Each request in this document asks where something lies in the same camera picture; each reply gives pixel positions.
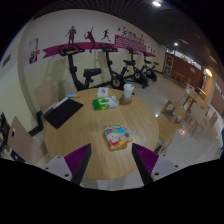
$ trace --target ceiling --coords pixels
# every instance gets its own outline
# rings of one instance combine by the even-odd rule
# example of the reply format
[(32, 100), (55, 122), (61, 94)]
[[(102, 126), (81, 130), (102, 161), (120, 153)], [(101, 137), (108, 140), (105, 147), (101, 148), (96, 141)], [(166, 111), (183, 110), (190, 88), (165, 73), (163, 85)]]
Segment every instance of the ceiling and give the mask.
[(89, 9), (108, 13), (135, 25), (159, 44), (187, 55), (198, 64), (212, 66), (224, 80), (221, 60), (203, 31), (183, 11), (165, 1), (161, 3), (162, 6), (157, 8), (152, 5), (152, 0), (58, 0), (36, 13), (34, 19), (65, 9)]

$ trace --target exercise bike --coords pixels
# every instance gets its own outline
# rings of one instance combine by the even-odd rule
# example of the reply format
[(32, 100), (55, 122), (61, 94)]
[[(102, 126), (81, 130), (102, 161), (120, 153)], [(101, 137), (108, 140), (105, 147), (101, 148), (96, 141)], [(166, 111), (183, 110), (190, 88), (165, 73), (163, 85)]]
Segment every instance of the exercise bike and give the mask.
[(143, 51), (142, 53), (144, 55), (145, 65), (142, 66), (141, 71), (143, 72), (144, 69), (146, 69), (146, 72), (145, 72), (146, 77), (148, 77), (149, 79), (152, 79), (153, 82), (156, 82), (157, 81), (157, 75), (155, 74), (154, 69), (155, 69), (156, 65), (159, 65), (159, 63), (153, 62), (154, 65), (151, 68), (149, 68), (147, 66), (147, 64), (152, 64), (152, 62), (151, 61), (147, 61), (146, 57), (150, 57), (150, 55), (147, 52), (145, 52), (145, 51)]
[(84, 89), (88, 89), (89, 88), (89, 84), (93, 83), (94, 80), (92, 79), (92, 76), (95, 75), (99, 75), (102, 73), (100, 68), (94, 68), (94, 69), (85, 69), (84, 73), (83, 73), (83, 77), (85, 77), (85, 85), (83, 83), (81, 83), (76, 75), (77, 72), (77, 67), (74, 66), (73, 64), (73, 55), (74, 54), (79, 54), (79, 53), (83, 53), (85, 52), (84, 49), (82, 49), (81, 47), (79, 47), (77, 44), (70, 44), (72, 46), (68, 47), (68, 48), (63, 48), (61, 49), (64, 45), (60, 46), (58, 48), (58, 53), (64, 57), (64, 56), (68, 56), (68, 61), (69, 61), (69, 71), (72, 75), (72, 79), (73, 82), (75, 84), (75, 88), (77, 91), (81, 91)]
[(131, 47), (127, 47), (127, 50), (131, 54), (131, 61), (133, 62), (133, 64), (132, 64), (132, 67), (133, 67), (133, 70), (134, 70), (133, 78), (134, 78), (135, 82), (141, 84), (142, 88), (145, 89), (147, 86), (149, 86), (148, 79), (146, 78), (146, 76), (144, 75), (144, 73), (141, 70), (139, 70), (138, 68), (135, 67), (135, 60), (133, 58), (134, 54), (139, 55), (139, 53), (136, 52)]
[(100, 48), (102, 49), (103, 52), (106, 52), (107, 66), (111, 75), (111, 86), (114, 89), (124, 90), (124, 85), (126, 84), (124, 75), (125, 75), (125, 72), (127, 71), (127, 66), (134, 65), (134, 62), (123, 60), (126, 66), (123, 67), (121, 73), (118, 74), (117, 72), (112, 70), (111, 65), (113, 64), (113, 62), (110, 60), (110, 57), (109, 57), (109, 53), (118, 52), (118, 50), (113, 48), (109, 44), (104, 44), (104, 46), (100, 44)]

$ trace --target round wooden table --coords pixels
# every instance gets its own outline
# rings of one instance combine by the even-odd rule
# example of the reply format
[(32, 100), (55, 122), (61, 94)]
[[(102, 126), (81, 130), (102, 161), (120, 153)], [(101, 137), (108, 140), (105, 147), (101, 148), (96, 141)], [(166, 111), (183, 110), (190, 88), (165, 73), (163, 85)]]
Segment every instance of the round wooden table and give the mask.
[[(138, 97), (132, 103), (107, 110), (93, 110), (92, 100), (97, 89), (80, 91), (80, 98), (73, 100), (84, 104), (59, 129), (47, 121), (44, 123), (44, 140), (51, 156), (66, 156), (72, 151), (91, 143), (92, 155), (84, 178), (108, 180), (124, 176), (137, 169), (132, 156), (132, 143), (155, 150), (159, 139), (159, 126), (151, 109)], [(108, 96), (119, 100), (123, 91), (109, 89)], [(134, 139), (123, 149), (110, 150), (104, 137), (104, 129), (113, 125), (125, 124), (133, 133)]]

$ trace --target white bucket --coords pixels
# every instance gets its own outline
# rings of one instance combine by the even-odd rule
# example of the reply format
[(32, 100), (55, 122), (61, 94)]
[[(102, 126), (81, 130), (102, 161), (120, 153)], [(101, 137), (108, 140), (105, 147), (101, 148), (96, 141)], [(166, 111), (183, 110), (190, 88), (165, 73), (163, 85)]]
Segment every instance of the white bucket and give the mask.
[(124, 85), (124, 98), (131, 99), (134, 86), (131, 84)]

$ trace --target floor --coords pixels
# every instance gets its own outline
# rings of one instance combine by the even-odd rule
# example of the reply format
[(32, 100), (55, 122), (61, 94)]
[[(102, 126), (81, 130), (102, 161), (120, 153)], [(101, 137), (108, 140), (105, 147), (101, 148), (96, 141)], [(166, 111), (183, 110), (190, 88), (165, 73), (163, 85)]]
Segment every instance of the floor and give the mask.
[[(174, 101), (180, 100), (184, 94), (184, 88), (178, 83), (165, 78), (162, 74), (157, 73), (157, 77), (157, 82), (155, 83), (149, 80), (149, 87), (146, 89), (142, 89), (141, 85), (137, 83), (132, 84), (134, 85), (135, 95), (142, 99), (156, 116), (159, 116), (168, 99)], [(207, 118), (210, 118), (214, 111), (215, 109), (211, 105)], [(192, 136), (190, 134), (190, 125), (193, 125), (193, 123), (189, 123), (189, 120), (189, 117), (186, 117), (182, 128), (177, 131), (172, 142), (164, 149), (163, 153), (167, 153), (183, 168), (218, 159), (222, 146), (220, 133), (223, 127), (222, 117), (218, 114), (218, 121), (208, 133), (207, 129), (205, 129), (198, 134), (201, 130), (201, 127), (198, 127)], [(37, 134), (34, 138), (43, 138), (43, 133)], [(6, 152), (6, 158), (10, 159), (8, 152)], [(49, 157), (40, 161), (38, 166), (42, 167), (47, 161), (49, 161)], [(90, 180), (84, 178), (80, 186), (98, 190), (116, 191), (140, 188), (144, 185), (139, 171), (136, 170), (126, 176), (110, 180)]]

